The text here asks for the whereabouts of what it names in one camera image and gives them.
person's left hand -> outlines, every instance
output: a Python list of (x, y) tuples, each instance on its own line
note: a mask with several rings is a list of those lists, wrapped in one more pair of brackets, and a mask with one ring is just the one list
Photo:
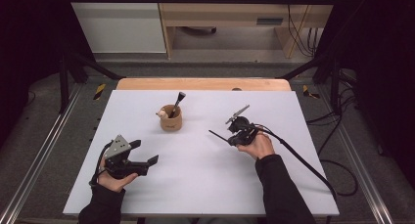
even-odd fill
[[(105, 159), (101, 159), (100, 167), (105, 166)], [(101, 186), (113, 191), (120, 193), (122, 189), (127, 185), (130, 184), (136, 177), (138, 177), (137, 173), (132, 173), (122, 179), (115, 179), (112, 177), (107, 171), (100, 174), (98, 177), (98, 184)]]

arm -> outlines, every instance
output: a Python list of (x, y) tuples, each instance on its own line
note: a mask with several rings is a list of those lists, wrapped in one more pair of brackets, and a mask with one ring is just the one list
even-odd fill
[(238, 150), (256, 159), (255, 168), (263, 187), (267, 223), (315, 223), (283, 160), (275, 155), (268, 135), (259, 132), (250, 145), (238, 145)]
[(93, 188), (91, 203), (79, 213), (79, 224), (118, 224), (121, 220), (121, 205), (124, 198), (124, 186), (131, 183), (138, 174), (133, 173), (123, 179), (113, 178), (107, 171), (98, 177)]

hand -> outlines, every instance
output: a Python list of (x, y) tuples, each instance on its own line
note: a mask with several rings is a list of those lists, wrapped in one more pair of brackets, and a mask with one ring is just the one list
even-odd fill
[(269, 139), (267, 134), (264, 134), (262, 131), (259, 131), (253, 142), (249, 145), (237, 145), (239, 152), (248, 153), (254, 159), (262, 159), (268, 155), (275, 154), (274, 147), (272, 146), (272, 142)]
[[(100, 167), (105, 166), (105, 159), (101, 159)], [(130, 184), (136, 177), (138, 177), (137, 173), (132, 173), (122, 179), (115, 179), (112, 177), (107, 171), (100, 174), (98, 177), (98, 184), (101, 186), (113, 191), (120, 193), (122, 189), (127, 185)]]

white tabletop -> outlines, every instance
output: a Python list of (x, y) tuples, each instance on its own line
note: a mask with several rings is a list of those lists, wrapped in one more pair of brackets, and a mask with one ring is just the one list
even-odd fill
[[(122, 213), (135, 216), (263, 215), (262, 186), (254, 160), (210, 134), (228, 138), (225, 122), (245, 105), (242, 116), (267, 126), (289, 143), (317, 171), (321, 163), (305, 124), (295, 92), (184, 91), (180, 103), (183, 127), (176, 132), (160, 128), (156, 112), (174, 104), (178, 91), (115, 90), (70, 193), (64, 214), (77, 215), (89, 204), (88, 185), (103, 147), (121, 134), (128, 142), (141, 140), (131, 151), (131, 161), (146, 161), (160, 155), (147, 176), (126, 189)], [(288, 150), (273, 139), (315, 216), (338, 215), (329, 189)]]

black sleeve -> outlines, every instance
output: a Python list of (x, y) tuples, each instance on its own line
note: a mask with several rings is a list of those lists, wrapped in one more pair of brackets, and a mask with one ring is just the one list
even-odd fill
[(315, 223), (280, 156), (270, 155), (258, 159), (255, 168), (263, 187), (268, 224)]
[(97, 184), (91, 203), (79, 213), (79, 224), (119, 224), (125, 190), (113, 192)]

